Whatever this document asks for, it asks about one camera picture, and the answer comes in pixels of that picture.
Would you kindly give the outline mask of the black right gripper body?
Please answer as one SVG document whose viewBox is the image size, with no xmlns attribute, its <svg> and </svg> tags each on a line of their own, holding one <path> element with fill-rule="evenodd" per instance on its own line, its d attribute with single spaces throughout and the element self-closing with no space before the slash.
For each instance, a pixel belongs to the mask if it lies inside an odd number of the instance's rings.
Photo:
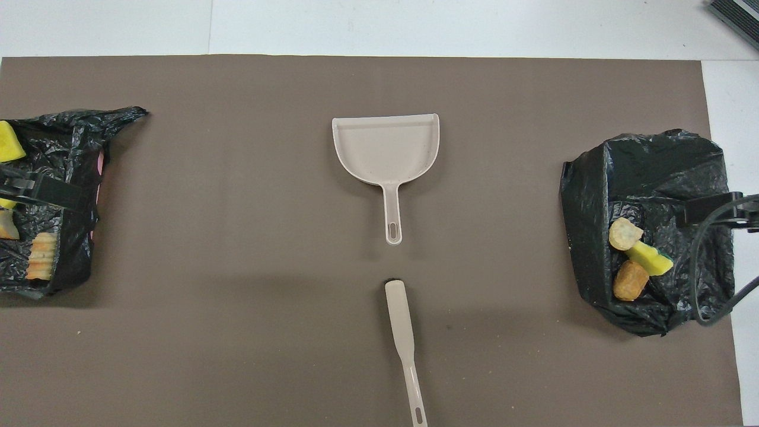
<svg viewBox="0 0 759 427">
<path fill-rule="evenodd" d="M 748 233 L 758 232 L 758 195 L 744 195 L 738 193 L 743 200 L 735 206 L 735 220 L 733 230 L 746 230 Z"/>
</svg>

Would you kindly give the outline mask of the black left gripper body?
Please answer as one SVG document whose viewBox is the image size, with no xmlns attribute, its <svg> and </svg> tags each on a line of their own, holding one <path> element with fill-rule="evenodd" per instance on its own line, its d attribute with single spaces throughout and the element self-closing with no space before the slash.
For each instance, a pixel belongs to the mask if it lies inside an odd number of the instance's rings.
<svg viewBox="0 0 759 427">
<path fill-rule="evenodd" d="M 1 167 L 2 198 L 24 205 L 37 205 L 30 196 L 37 179 L 36 172 L 20 170 L 14 167 Z"/>
</svg>

